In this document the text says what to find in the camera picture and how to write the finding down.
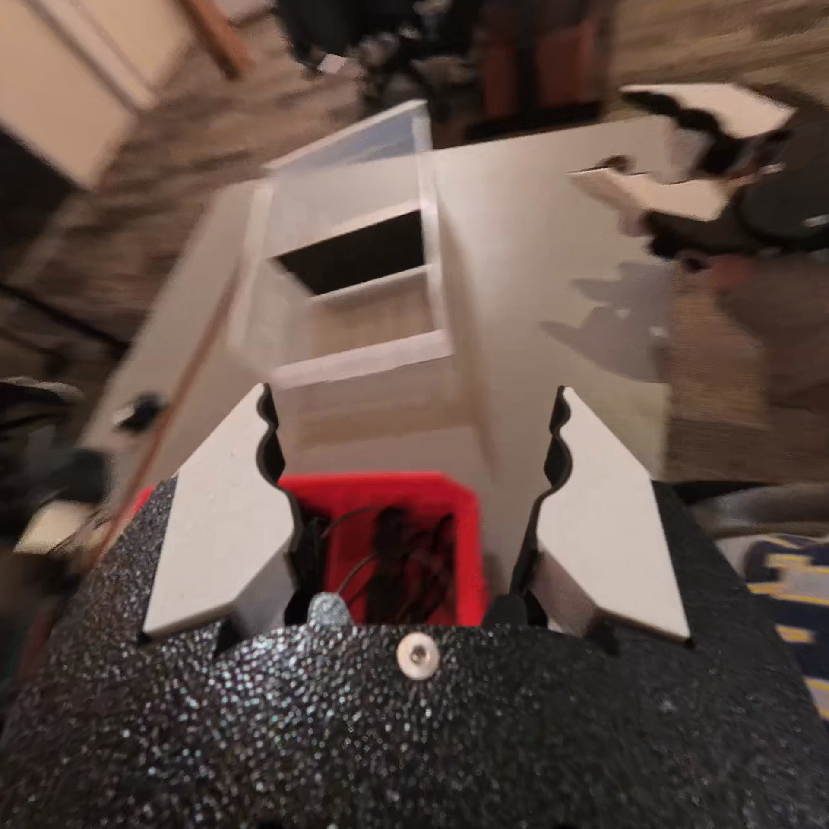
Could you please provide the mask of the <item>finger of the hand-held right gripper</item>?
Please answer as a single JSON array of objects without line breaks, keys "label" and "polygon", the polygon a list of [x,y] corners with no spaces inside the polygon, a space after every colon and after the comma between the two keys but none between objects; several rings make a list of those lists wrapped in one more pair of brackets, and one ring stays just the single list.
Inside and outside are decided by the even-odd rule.
[{"label": "finger of the hand-held right gripper", "polygon": [[685,130],[750,139],[782,129],[797,108],[731,83],[645,84],[619,88],[624,102]]},{"label": "finger of the hand-held right gripper", "polygon": [[668,183],[634,168],[632,158],[606,158],[592,168],[568,172],[567,178],[587,197],[615,212],[620,222],[639,222],[651,212],[713,221],[742,183],[707,176]]}]

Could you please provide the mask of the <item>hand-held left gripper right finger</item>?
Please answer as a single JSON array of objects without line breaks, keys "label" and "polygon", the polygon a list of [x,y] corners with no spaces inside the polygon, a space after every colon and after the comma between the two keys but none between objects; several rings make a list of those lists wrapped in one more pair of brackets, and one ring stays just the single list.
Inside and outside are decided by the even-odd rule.
[{"label": "hand-held left gripper right finger", "polygon": [[648,470],[574,389],[558,388],[532,521],[529,590],[579,637],[620,623],[690,642],[690,626]]}]

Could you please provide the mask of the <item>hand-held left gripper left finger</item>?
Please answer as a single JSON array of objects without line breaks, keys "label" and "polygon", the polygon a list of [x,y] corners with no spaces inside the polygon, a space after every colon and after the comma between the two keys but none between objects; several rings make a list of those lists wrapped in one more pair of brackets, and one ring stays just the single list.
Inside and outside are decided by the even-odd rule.
[{"label": "hand-held left gripper left finger", "polygon": [[285,458],[269,385],[234,407],[175,477],[142,632],[161,639],[215,621],[242,637],[285,622],[298,591],[291,556],[302,532],[280,486]]}]

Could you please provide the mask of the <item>red plastic bin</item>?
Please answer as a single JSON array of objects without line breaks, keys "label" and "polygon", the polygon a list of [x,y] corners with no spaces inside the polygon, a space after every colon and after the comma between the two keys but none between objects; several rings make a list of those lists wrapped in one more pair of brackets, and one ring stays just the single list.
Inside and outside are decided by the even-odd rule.
[{"label": "red plastic bin", "polygon": [[[287,488],[279,483],[294,497],[302,525],[291,556],[298,591],[282,627],[474,626],[482,620],[479,510],[471,491],[433,471],[299,476],[289,478]],[[151,642],[179,634],[149,639],[142,632],[171,502],[139,628]],[[229,621],[213,623],[251,638]]]}]

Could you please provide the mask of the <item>clear plastic bin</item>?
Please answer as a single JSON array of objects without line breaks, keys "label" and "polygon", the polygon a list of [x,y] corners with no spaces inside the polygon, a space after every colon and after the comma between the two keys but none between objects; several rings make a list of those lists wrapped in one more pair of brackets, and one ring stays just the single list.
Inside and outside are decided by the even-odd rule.
[{"label": "clear plastic bin", "polygon": [[432,154],[414,100],[264,167],[227,333],[272,390],[341,389],[451,358]]}]

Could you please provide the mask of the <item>black battery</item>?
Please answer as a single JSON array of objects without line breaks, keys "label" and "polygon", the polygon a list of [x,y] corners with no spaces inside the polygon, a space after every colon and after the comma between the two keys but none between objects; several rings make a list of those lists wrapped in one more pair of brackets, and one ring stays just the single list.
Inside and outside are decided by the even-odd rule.
[{"label": "black battery", "polygon": [[168,407],[167,398],[155,392],[135,396],[112,419],[117,433],[137,436],[147,432]]}]

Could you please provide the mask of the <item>dark grey charger dock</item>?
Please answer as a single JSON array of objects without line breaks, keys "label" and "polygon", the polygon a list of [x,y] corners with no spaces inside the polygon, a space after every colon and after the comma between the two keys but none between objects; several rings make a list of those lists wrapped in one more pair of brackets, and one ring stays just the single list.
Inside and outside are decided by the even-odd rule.
[{"label": "dark grey charger dock", "polygon": [[96,449],[63,447],[36,463],[33,491],[42,503],[52,501],[98,506],[111,489],[111,456]]}]

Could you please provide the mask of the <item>person's patterned shirt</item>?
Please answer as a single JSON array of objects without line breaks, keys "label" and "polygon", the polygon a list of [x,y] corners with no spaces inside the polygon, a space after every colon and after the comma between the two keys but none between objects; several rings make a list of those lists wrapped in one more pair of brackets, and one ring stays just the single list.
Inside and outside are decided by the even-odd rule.
[{"label": "person's patterned shirt", "polygon": [[743,487],[693,509],[749,591],[767,602],[827,728],[827,483]]}]

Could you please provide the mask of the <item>cream double door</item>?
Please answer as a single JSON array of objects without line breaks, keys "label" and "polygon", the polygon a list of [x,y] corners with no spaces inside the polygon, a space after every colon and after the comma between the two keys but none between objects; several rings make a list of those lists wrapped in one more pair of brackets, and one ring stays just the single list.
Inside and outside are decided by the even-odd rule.
[{"label": "cream double door", "polygon": [[178,2],[2,1],[2,125],[90,189],[194,39]]}]

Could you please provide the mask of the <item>wooden post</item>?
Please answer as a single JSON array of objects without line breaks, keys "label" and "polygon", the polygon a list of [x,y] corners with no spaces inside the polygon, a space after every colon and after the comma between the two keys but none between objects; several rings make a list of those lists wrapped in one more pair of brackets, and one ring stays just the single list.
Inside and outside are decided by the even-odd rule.
[{"label": "wooden post", "polygon": [[217,2],[176,1],[176,5],[225,78],[239,80],[251,72],[253,57]]}]

